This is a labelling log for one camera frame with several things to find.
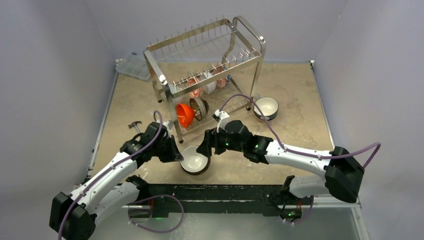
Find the white bowl brown outside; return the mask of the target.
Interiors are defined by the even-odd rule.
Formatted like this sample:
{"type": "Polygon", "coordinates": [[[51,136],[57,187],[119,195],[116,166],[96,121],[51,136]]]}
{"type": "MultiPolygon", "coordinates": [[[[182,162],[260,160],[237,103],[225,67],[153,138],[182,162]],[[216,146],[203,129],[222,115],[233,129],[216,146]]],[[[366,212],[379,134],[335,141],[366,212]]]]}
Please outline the white bowl brown outside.
{"type": "Polygon", "coordinates": [[[189,175],[201,175],[208,170],[211,164],[211,159],[198,153],[197,148],[195,145],[188,146],[181,153],[183,161],[180,162],[180,166],[189,175]]]}

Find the beige bowl dark patterned outside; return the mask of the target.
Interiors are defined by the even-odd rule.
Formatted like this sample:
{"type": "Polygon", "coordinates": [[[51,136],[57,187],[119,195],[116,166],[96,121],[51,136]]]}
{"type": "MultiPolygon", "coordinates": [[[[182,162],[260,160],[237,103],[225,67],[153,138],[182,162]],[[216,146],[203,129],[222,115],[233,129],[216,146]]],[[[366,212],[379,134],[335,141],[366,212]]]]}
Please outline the beige bowl dark patterned outside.
{"type": "Polygon", "coordinates": [[[206,100],[200,97],[190,98],[189,105],[195,111],[195,118],[198,121],[202,121],[207,117],[210,107],[206,100]]]}

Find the stainless steel dish rack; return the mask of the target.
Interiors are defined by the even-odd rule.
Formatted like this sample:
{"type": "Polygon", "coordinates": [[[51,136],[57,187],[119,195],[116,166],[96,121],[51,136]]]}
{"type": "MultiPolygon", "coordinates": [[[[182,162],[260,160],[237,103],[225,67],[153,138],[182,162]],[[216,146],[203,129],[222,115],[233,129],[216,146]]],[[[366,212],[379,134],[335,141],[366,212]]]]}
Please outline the stainless steel dish rack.
{"type": "Polygon", "coordinates": [[[246,109],[253,104],[243,98],[242,86],[236,81],[242,71],[254,68],[248,95],[255,91],[266,53],[266,40],[243,16],[225,17],[165,37],[151,43],[143,52],[152,87],[158,102],[166,103],[175,125],[176,139],[213,120],[211,113],[219,107],[227,113],[246,109]],[[178,102],[200,98],[209,105],[205,116],[197,115],[185,124],[177,112],[178,102]]]}

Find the orange diamond pattern bowl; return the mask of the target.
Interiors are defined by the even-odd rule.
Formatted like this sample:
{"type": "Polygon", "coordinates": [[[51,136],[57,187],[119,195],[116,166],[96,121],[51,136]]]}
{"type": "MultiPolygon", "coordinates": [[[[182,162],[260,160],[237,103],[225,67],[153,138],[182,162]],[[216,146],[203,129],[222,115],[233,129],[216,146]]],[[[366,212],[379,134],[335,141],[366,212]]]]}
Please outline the orange diamond pattern bowl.
{"type": "MultiPolygon", "coordinates": [[[[214,74],[214,75],[217,75],[217,74],[219,74],[219,73],[223,72],[224,70],[226,70],[226,68],[225,68],[225,67],[218,66],[218,67],[217,67],[217,68],[213,71],[213,74],[214,74]]],[[[216,86],[217,86],[218,88],[222,89],[222,88],[224,88],[224,87],[228,84],[228,82],[229,82],[229,81],[230,81],[230,75],[227,75],[226,77],[223,77],[223,78],[218,79],[218,80],[216,81],[216,86]]]]}

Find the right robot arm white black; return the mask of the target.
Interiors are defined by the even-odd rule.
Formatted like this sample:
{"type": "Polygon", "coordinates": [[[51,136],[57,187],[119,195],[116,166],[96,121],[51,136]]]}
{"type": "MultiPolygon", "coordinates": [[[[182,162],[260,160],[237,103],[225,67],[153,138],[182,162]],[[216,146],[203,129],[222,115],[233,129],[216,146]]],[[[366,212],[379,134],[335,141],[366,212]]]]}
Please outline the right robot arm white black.
{"type": "Polygon", "coordinates": [[[311,173],[311,178],[336,199],[355,203],[365,169],[343,147],[333,151],[311,150],[285,145],[271,137],[254,135],[240,120],[232,120],[224,128],[208,129],[196,152],[209,158],[225,151],[241,152],[254,163],[284,165],[311,173]]]}

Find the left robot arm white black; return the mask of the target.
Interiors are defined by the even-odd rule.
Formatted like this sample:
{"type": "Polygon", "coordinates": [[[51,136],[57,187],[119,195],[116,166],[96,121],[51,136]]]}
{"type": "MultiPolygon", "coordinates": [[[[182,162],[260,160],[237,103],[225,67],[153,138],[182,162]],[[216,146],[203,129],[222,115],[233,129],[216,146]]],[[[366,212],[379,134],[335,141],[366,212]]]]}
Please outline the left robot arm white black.
{"type": "Polygon", "coordinates": [[[87,240],[110,214],[126,204],[146,203],[149,191],[142,178],[133,172],[153,157],[163,163],[183,160],[174,136],[174,123],[151,122],[145,132],[126,141],[113,159],[87,182],[52,200],[49,227],[58,239],[87,240]]]}

